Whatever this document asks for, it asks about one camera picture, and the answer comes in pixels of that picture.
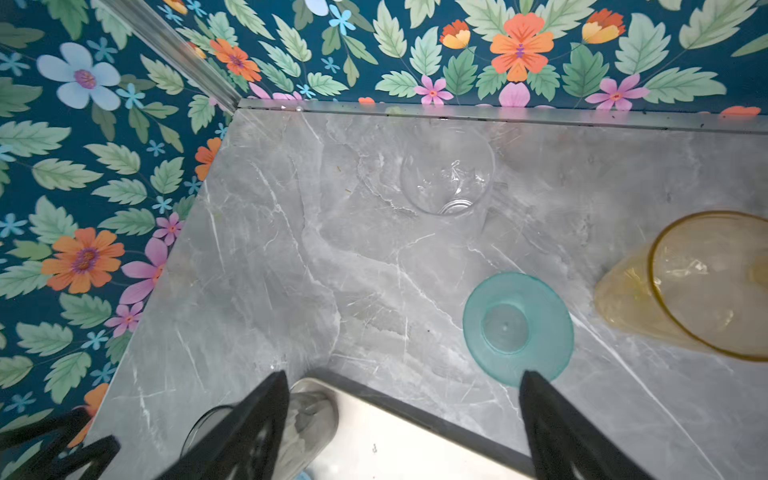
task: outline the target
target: glass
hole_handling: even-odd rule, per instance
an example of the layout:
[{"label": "glass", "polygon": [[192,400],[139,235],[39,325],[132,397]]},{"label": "glass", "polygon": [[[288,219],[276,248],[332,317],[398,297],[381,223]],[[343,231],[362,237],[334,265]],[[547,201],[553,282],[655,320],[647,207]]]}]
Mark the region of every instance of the glass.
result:
[{"label": "glass", "polygon": [[629,332],[768,361],[768,220],[730,211],[681,218],[608,272],[594,304]]},{"label": "glass", "polygon": [[402,192],[449,241],[471,243],[485,223],[495,155],[474,131],[457,127],[434,132],[439,134],[422,132],[407,143],[400,170]]}]

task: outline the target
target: orange flower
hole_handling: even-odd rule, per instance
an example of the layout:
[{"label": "orange flower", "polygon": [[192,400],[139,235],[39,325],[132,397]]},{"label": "orange flower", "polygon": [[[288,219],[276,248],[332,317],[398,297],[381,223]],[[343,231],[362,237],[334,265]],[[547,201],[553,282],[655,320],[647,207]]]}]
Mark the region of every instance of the orange flower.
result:
[{"label": "orange flower", "polygon": [[208,148],[197,148],[197,153],[194,155],[194,159],[202,163],[202,165],[197,165],[194,169],[194,173],[197,174],[197,178],[200,180],[205,180],[205,177],[208,176],[210,165],[214,162],[216,154],[219,153],[219,148],[221,148],[221,139],[218,137],[211,138],[208,141]]},{"label": "orange flower", "polygon": [[525,81],[528,71],[539,73],[549,62],[540,53],[554,47],[551,31],[537,35],[544,27],[544,19],[534,13],[518,13],[504,23],[509,36],[496,35],[491,43],[491,52],[500,53],[491,62],[498,73],[509,70],[507,80]]},{"label": "orange flower", "polygon": [[91,416],[91,420],[88,421],[88,423],[85,424],[85,427],[78,433],[76,437],[72,439],[71,442],[69,442],[69,445],[67,445],[68,448],[72,448],[75,445],[79,445],[80,443],[85,440],[85,436],[88,434],[88,430],[91,429],[91,425],[94,422],[94,417],[96,416],[96,412],[98,412],[99,407],[101,407],[101,403],[104,401],[104,396],[107,395],[107,387],[109,387],[108,383],[102,383],[95,389],[91,390],[90,392],[85,394],[85,403],[87,405],[84,405],[85,411],[88,412],[88,414]]},{"label": "orange flower", "polygon": [[96,236],[96,229],[81,228],[74,231],[74,238],[60,237],[53,244],[54,258],[43,260],[41,273],[53,275],[48,279],[48,286],[53,290],[63,290],[67,285],[69,293],[86,293],[93,286],[104,286],[112,280],[114,272],[120,268],[121,257],[125,254],[122,243],[113,242],[117,235],[109,230],[102,230]]},{"label": "orange flower", "polygon": [[227,68],[235,75],[239,75],[248,81],[259,81],[261,75],[257,72],[261,71],[259,65],[253,60],[248,60],[248,54],[244,52],[240,47],[233,47],[230,43],[222,38],[210,41],[210,46],[216,51],[216,58],[220,62],[226,63]]},{"label": "orange flower", "polygon": [[592,44],[611,41],[626,31],[623,20],[623,16],[603,8],[593,13],[587,23],[581,27],[581,37]]},{"label": "orange flower", "polygon": [[469,25],[461,20],[456,20],[442,29],[440,43],[448,48],[460,50],[469,45],[470,35],[472,35],[472,33],[469,31]]},{"label": "orange flower", "polygon": [[184,5],[184,2],[181,0],[163,0],[163,2],[167,3],[169,7],[181,13],[182,15],[187,14],[187,6]]}]

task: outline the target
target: floral wallpaper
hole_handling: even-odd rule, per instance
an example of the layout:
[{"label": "floral wallpaper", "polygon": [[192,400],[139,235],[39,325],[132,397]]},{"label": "floral wallpaper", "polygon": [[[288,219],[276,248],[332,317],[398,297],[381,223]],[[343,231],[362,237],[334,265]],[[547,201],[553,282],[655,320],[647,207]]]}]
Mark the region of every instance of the floral wallpaper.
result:
[{"label": "floral wallpaper", "polygon": [[227,122],[96,1],[0,0],[0,430],[95,415]]},{"label": "floral wallpaper", "polygon": [[243,96],[758,114],[768,0],[148,0]]}]

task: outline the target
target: clear glass cup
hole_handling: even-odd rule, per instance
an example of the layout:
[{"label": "clear glass cup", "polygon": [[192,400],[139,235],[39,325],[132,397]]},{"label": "clear glass cup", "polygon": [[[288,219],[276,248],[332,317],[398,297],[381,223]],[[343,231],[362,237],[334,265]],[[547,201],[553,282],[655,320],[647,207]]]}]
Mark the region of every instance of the clear glass cup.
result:
[{"label": "clear glass cup", "polygon": [[488,141],[461,127],[411,132],[400,169],[408,201],[452,243],[479,237],[491,201],[495,154]]}]

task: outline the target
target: pink flower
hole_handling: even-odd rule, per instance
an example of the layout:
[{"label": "pink flower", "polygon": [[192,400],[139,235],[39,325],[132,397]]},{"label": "pink flower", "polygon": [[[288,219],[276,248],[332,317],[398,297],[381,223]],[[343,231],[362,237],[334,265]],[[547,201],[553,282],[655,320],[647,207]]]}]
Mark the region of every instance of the pink flower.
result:
[{"label": "pink flower", "polygon": [[136,327],[141,321],[141,309],[143,308],[144,302],[136,303],[131,307],[130,311],[128,310],[128,305],[118,305],[118,308],[115,311],[118,316],[113,316],[104,322],[104,325],[117,327],[112,333],[112,336],[114,337],[122,335],[125,333],[125,330],[135,332]]},{"label": "pink flower", "polygon": [[158,218],[157,226],[160,227],[160,229],[155,230],[152,234],[152,237],[165,237],[165,244],[171,245],[176,240],[176,238],[181,235],[181,229],[184,228],[184,222],[180,222],[179,214],[173,212],[168,218]]},{"label": "pink flower", "polygon": [[498,103],[502,107],[524,107],[531,101],[531,92],[524,83],[510,83],[498,94]]},{"label": "pink flower", "polygon": [[125,289],[120,295],[120,303],[131,305],[147,298],[165,270],[165,263],[168,260],[168,247],[165,246],[165,243],[157,238],[150,238],[144,248],[144,253],[152,262],[151,265],[145,262],[130,262],[120,268],[125,276],[146,279]]},{"label": "pink flower", "polygon": [[443,100],[450,100],[453,98],[452,93],[443,91],[445,88],[444,78],[438,79],[435,84],[432,85],[432,80],[430,80],[430,78],[426,75],[422,75],[422,85],[424,86],[414,87],[413,91],[419,95],[424,95],[422,97],[423,105],[429,105],[432,102],[435,102],[435,105],[442,105]]},{"label": "pink flower", "polygon": [[616,110],[630,110],[632,102],[628,98],[642,98],[650,93],[645,87],[632,88],[640,82],[640,74],[634,74],[621,81],[616,87],[616,81],[611,78],[603,78],[600,89],[604,94],[592,94],[585,100],[591,104],[597,104],[598,110],[610,110],[616,104]]}]

